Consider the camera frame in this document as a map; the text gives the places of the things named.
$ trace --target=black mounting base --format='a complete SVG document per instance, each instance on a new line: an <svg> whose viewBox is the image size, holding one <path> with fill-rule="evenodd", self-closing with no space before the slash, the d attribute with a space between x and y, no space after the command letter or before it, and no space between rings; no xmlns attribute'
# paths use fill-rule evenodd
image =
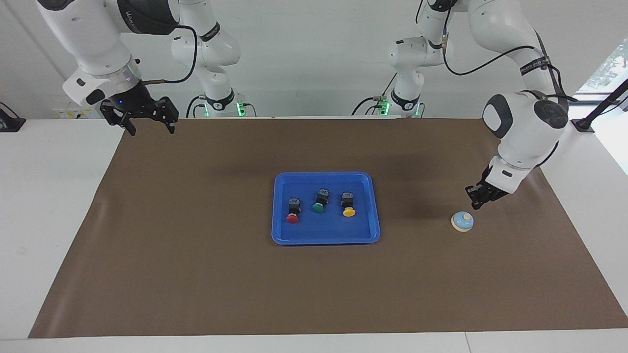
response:
<svg viewBox="0 0 628 353"><path fill-rule="evenodd" d="M578 123L581 120L582 119L574 119L574 120L571 121L571 123L576 127L576 130L580 131L581 133L593 134L595 132L595 130L593 130L593 128L589 127L588 129L585 129L585 128L581 127L580 125L578 125Z"/></svg>
<svg viewBox="0 0 628 353"><path fill-rule="evenodd" d="M12 128L2 127L0 128L0 133L17 133L26 122L26 119L16 118L16 119L13 119L13 122L16 124Z"/></svg>

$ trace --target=blue dome-shaped object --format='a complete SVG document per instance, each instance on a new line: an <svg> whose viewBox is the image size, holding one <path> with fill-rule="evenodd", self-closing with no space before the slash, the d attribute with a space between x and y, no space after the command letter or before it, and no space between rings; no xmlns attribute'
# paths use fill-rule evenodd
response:
<svg viewBox="0 0 628 353"><path fill-rule="evenodd" d="M459 232L468 232L473 228L474 219L468 212L458 212L452 217L452 225Z"/></svg>

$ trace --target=blue tray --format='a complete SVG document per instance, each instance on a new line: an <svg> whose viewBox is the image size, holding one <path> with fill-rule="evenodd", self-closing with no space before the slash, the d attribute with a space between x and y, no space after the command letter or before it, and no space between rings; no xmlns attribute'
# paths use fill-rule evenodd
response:
<svg viewBox="0 0 628 353"><path fill-rule="evenodd" d="M318 189L330 192L325 213L312 210ZM354 193L356 215L347 218L340 206L343 192ZM288 199L301 199L299 223L290 224ZM370 244L381 233L371 177L362 172L282 173L275 179L273 240L280 245Z"/></svg>

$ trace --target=brown surface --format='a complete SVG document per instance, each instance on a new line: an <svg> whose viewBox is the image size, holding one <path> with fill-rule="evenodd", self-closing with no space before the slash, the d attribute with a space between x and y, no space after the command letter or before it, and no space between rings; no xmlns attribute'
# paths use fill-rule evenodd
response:
<svg viewBox="0 0 628 353"><path fill-rule="evenodd" d="M497 144L481 121L136 124L30 337L628 327L539 170L453 229ZM276 245L275 176L330 170L371 174L380 241Z"/></svg>

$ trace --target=white table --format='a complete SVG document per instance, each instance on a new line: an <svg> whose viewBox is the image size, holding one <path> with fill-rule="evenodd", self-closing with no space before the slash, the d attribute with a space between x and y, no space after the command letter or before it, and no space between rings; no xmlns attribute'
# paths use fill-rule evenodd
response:
<svg viewBox="0 0 628 353"><path fill-rule="evenodd" d="M571 126L543 167L624 311L628 176ZM628 329L26 340L122 136L102 120L30 120L0 134L0 352L626 352Z"/></svg>

